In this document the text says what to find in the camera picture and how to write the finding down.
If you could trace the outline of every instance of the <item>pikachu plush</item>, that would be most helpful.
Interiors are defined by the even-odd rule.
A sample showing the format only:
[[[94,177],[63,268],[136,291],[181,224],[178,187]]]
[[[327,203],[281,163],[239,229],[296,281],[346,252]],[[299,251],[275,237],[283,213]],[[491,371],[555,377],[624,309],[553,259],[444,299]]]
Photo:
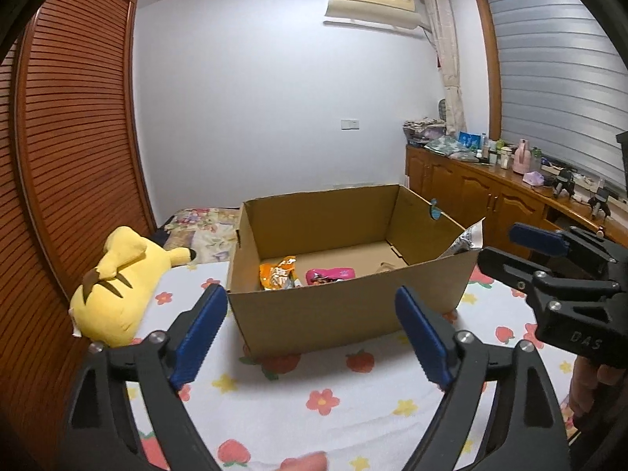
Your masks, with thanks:
[[[166,251],[128,226],[115,229],[105,255],[84,277],[70,301],[70,316],[83,336],[109,347],[129,345],[161,276],[196,253]]]

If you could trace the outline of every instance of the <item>cardboard box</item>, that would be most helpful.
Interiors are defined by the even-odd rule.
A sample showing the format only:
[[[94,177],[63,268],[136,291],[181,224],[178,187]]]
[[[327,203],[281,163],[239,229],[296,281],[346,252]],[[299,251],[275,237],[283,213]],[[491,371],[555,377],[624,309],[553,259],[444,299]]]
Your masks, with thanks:
[[[394,296],[412,287],[428,306],[458,306],[477,252],[437,259],[464,228],[402,186],[294,193],[245,202],[229,267],[231,307],[253,357],[327,349],[398,331]],[[356,279],[264,291],[259,265],[296,256],[311,268],[353,267]],[[382,262],[396,270],[376,271]]]

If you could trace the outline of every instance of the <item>hand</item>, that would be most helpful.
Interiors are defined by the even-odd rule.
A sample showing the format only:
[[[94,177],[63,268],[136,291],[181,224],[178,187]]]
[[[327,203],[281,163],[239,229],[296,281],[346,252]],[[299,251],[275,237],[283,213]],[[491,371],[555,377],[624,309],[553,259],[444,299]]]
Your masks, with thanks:
[[[573,376],[569,389],[569,407],[576,416],[588,413],[593,407],[593,393],[600,383],[614,385],[624,375],[623,370],[597,366],[578,356],[573,365]]]
[[[312,453],[301,458],[287,458],[283,461],[279,470],[327,471],[327,456],[324,453]]]

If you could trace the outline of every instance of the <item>white wall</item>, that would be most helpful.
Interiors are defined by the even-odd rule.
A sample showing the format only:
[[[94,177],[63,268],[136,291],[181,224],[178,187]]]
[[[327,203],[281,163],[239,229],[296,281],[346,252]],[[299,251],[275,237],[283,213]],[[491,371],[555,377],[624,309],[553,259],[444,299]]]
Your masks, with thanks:
[[[489,133],[489,71],[475,0],[450,0],[460,56],[460,89],[467,132]]]
[[[186,206],[403,179],[401,124],[437,117],[444,97],[436,55],[422,35],[323,24],[326,7],[164,0],[138,11],[137,131],[159,223]]]

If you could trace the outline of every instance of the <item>air conditioner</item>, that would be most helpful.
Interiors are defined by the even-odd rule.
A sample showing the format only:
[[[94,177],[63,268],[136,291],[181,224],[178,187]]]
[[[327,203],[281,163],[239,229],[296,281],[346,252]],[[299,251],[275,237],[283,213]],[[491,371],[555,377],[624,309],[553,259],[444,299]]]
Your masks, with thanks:
[[[328,17],[368,21],[414,30],[430,30],[428,20],[417,12],[414,0],[329,0]]]

